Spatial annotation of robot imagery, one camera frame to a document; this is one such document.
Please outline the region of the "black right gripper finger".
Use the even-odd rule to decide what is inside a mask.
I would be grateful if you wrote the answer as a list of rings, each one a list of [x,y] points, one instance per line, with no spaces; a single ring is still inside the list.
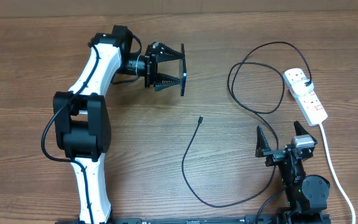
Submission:
[[[295,129],[296,138],[310,138],[315,140],[315,138],[301,125],[299,121],[293,123]]]
[[[265,137],[265,134],[263,132],[263,129],[261,126],[257,126],[257,145],[256,145],[256,151],[257,152],[265,152],[269,151],[270,146],[269,143]]]

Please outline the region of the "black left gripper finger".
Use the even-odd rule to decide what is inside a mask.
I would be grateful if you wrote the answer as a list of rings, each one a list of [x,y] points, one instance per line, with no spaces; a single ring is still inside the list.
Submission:
[[[171,86],[179,85],[181,80],[177,77],[167,75],[164,73],[157,73],[156,81],[154,82],[154,90],[161,91]]]
[[[176,51],[166,46],[163,43],[159,43],[157,46],[157,63],[167,62],[172,60],[181,60],[185,58],[184,44],[181,44],[180,51]]]

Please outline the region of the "Samsung Galaxy smartphone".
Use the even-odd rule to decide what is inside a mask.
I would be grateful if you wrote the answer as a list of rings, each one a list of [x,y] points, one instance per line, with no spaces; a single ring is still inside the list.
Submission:
[[[185,87],[186,87],[186,78],[187,78],[187,70],[186,70],[186,57],[185,57],[185,46],[181,44],[181,62],[179,65],[179,75],[180,75],[180,96],[184,96]]]

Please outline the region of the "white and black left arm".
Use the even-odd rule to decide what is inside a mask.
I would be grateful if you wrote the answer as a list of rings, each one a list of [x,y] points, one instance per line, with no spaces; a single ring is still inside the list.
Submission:
[[[68,91],[53,97],[53,116],[41,138],[44,155],[50,127],[55,128],[57,146],[65,153],[62,162],[71,164],[76,175],[80,214],[75,223],[113,223],[108,199],[104,161],[111,144],[111,123],[105,96],[116,74],[129,75],[130,82],[144,78],[145,87],[161,91],[180,86],[185,93],[187,78],[185,49],[173,50],[161,42],[132,52],[139,38],[126,26],[114,26],[109,34],[97,33],[90,40],[88,62]]]

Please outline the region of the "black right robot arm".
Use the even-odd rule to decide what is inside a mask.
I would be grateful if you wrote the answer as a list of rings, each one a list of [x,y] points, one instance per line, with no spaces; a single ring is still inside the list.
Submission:
[[[299,121],[294,122],[296,135],[284,149],[271,150],[262,128],[257,127],[256,157],[264,157],[265,165],[277,166],[283,183],[288,207],[279,208],[273,215],[261,215],[261,206],[255,216],[256,223],[331,223],[327,199],[331,184],[320,175],[307,175],[302,162],[313,157],[317,140]]]

